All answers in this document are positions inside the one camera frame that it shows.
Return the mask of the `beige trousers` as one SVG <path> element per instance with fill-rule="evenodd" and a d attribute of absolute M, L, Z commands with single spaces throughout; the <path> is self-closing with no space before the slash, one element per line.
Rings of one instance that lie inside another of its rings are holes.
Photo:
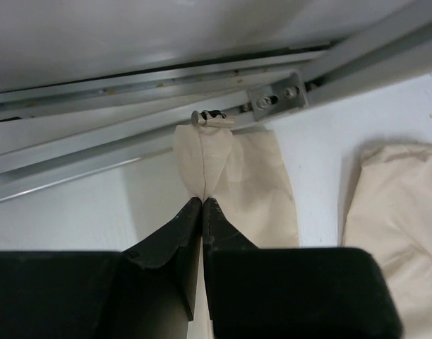
<path fill-rule="evenodd" d="M 292 186 L 272 131 L 178 126 L 174 154 L 190 195 L 214 198 L 261 248 L 299 245 Z M 406 338 L 432 338 L 432 145 L 380 143 L 361 155 L 342 243 L 379 263 Z"/>

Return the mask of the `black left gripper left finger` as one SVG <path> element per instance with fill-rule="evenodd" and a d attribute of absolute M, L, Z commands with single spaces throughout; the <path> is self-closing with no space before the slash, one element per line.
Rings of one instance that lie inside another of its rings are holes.
<path fill-rule="evenodd" d="M 185 338 L 201 202 L 125 251 L 0 251 L 0 338 Z"/>

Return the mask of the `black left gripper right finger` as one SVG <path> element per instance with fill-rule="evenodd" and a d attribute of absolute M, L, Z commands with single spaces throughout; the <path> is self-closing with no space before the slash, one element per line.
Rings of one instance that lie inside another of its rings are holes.
<path fill-rule="evenodd" d="M 203 261 L 216 338 L 402 337 L 380 267 L 364 250 L 261 249 L 209 198 Z"/>

